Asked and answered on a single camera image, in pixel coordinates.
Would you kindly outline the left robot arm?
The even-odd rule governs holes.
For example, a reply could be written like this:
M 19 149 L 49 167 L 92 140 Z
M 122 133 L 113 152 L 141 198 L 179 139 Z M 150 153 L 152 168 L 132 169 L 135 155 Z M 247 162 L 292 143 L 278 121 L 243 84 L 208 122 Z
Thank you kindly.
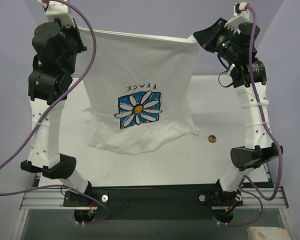
M 74 199 L 82 206 L 91 203 L 91 184 L 77 171 L 77 160 L 60 153 L 59 136 L 67 90 L 73 82 L 76 58 L 86 51 L 76 25 L 62 26 L 58 18 L 40 24 L 34 30 L 32 46 L 36 55 L 28 77 L 28 96 L 32 112 L 30 153 L 20 168 L 58 179 L 76 190 Z

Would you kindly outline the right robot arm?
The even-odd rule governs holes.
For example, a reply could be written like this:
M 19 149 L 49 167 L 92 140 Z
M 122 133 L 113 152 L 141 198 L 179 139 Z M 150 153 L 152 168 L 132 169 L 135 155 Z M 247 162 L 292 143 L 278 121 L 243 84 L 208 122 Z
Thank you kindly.
M 217 181 L 221 193 L 236 192 L 244 179 L 263 164 L 278 158 L 278 176 L 272 200 L 279 189 L 283 172 L 283 147 L 274 138 L 268 117 L 265 65 L 257 58 L 255 40 L 260 28 L 243 20 L 237 26 L 219 18 L 212 26 L 196 31 L 193 36 L 199 45 L 216 53 L 220 61 L 227 61 L 231 86 L 238 95 L 245 127 L 244 146 L 230 151 L 231 168 Z

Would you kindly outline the white t-shirt with flower print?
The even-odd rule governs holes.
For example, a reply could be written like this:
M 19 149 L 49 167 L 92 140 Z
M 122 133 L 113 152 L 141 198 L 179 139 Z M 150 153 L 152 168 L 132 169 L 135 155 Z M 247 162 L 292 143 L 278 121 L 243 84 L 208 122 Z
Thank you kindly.
M 198 134 L 187 93 L 200 46 L 187 38 L 80 28 L 87 51 L 77 57 L 91 113 L 87 143 L 120 154 L 153 152 Z

